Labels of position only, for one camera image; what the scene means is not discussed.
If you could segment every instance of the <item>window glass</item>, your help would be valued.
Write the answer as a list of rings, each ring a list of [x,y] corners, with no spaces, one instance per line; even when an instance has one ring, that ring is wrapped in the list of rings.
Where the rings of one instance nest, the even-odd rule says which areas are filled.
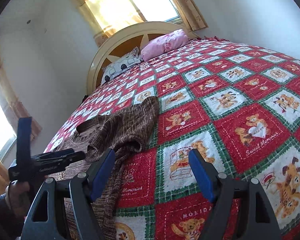
[[[167,21],[179,17],[170,0],[133,0],[147,21]]]

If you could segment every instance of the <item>red and white quilt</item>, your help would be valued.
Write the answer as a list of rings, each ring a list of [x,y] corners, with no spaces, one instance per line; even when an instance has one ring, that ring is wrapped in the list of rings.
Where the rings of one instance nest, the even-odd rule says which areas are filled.
[[[247,44],[192,40],[97,88],[46,152],[97,114],[157,96],[148,150],[125,164],[117,239],[197,239],[211,205],[188,163],[197,148],[219,172],[262,183],[284,239],[300,230],[300,60]],[[237,202],[225,239],[231,237]]]

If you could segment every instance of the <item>sweater sleeve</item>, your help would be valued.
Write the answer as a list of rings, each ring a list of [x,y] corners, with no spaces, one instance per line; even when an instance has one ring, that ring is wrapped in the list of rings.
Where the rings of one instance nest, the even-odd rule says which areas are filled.
[[[21,236],[24,218],[17,218],[12,210],[9,209],[6,201],[5,194],[0,196],[0,231],[5,233],[11,238],[15,239]]]

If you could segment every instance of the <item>screw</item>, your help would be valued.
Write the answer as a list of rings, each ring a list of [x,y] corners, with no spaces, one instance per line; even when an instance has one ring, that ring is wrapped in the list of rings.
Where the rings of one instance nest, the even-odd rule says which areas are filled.
[[[51,182],[53,182],[53,178],[52,177],[49,177],[49,178],[46,179],[46,183],[51,183]]]
[[[78,173],[78,178],[82,179],[86,176],[87,174],[85,172],[79,172]]]
[[[251,183],[252,184],[258,184],[259,183],[259,180],[257,178],[252,178],[251,179]]]
[[[223,172],[219,172],[219,173],[218,173],[218,177],[219,177],[220,179],[225,179],[225,178],[227,177],[227,175],[226,175],[225,173],[223,173]]]

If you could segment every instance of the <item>pillow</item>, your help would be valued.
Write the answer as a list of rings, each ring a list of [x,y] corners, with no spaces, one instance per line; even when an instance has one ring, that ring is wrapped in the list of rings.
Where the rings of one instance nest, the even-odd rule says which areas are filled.
[[[135,54],[119,58],[117,61],[107,66],[102,76],[101,85],[110,80],[113,80],[113,78],[115,78],[116,76],[120,75],[121,73],[130,69],[135,64],[139,63],[141,63],[141,60]]]
[[[122,57],[125,57],[125,56],[128,56],[128,55],[136,55],[136,56],[137,56],[138,54],[139,54],[139,48],[138,48],[138,47],[134,47],[134,48],[132,49],[132,51],[128,52],[127,54],[124,54]],[[101,68],[102,71],[105,72],[106,69],[107,69],[107,67],[109,67],[110,65],[111,65],[111,64],[109,64],[109,65],[106,66],[106,67]]]
[[[147,61],[163,53],[183,47],[188,41],[189,38],[182,29],[176,30],[150,41],[149,44],[141,50],[141,58]]]

